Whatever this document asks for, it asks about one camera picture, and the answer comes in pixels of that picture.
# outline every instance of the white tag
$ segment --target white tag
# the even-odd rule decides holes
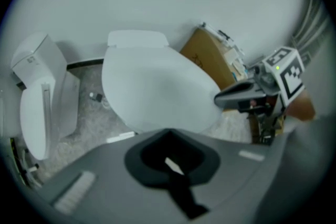
[[[106,139],[106,143],[113,143],[113,142],[117,142],[120,140],[125,140],[131,137],[134,137],[135,133],[134,132],[128,132],[128,133],[122,133],[119,134],[119,136],[115,136],[115,137],[110,137]]]
[[[180,169],[180,167],[174,163],[171,159],[169,159],[168,157],[164,160],[165,164],[169,166],[169,168],[171,170],[173,170],[174,172],[179,173],[180,175],[184,176],[184,173],[182,172],[182,170]]]
[[[253,153],[251,151],[239,151],[238,155],[258,162],[262,162],[265,159],[265,156]]]

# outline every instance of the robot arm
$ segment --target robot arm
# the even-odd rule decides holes
[[[299,77],[303,71],[298,51],[282,47],[257,65],[253,78],[224,89],[214,102],[223,109],[255,115],[261,133],[274,137],[276,119],[305,88]]]

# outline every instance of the toilet bowl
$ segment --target toilet bowl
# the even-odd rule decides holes
[[[66,71],[63,54],[42,32],[19,45],[11,68],[26,86],[20,101],[23,138],[34,158],[46,159],[59,139],[76,129],[80,81]]]
[[[154,31],[109,34],[102,86],[115,113],[138,133],[162,128],[200,133],[222,112],[214,104],[220,92],[214,80]]]

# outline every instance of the gray carpet floor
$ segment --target gray carpet floor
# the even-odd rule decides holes
[[[105,99],[100,103],[89,98],[90,92],[103,94],[101,69],[102,65],[96,65],[70,71],[81,81],[77,128],[72,135],[60,140],[56,152],[49,159],[38,161],[28,154],[30,159],[27,161],[39,165],[34,177],[41,183],[86,152],[104,144],[107,138],[131,131],[108,103],[104,102]],[[247,113],[224,112],[220,120],[203,134],[227,141],[251,143],[251,132],[246,118]],[[17,139],[17,144],[19,148],[25,147],[22,137]]]

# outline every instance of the toilet tank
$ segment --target toilet tank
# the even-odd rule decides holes
[[[37,32],[21,42],[10,67],[28,88],[37,79],[57,80],[64,76],[67,62],[48,34]]]

